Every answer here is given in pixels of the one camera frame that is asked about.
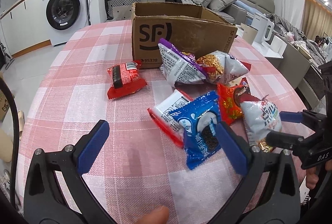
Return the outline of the right hand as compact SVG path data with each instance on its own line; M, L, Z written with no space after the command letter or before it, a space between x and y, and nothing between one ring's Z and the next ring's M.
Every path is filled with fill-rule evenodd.
M332 161L329 160L325 163L325 169L327 171L332 170ZM319 180L318 175L316 175L316 167L312 167L310 169L306 170L306 187L308 187L310 190L314 189L317 182Z

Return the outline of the left hand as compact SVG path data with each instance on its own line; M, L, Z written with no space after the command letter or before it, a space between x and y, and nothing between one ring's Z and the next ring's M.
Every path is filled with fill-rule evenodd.
M166 224L169 219L169 208L160 206L136 221L136 224Z

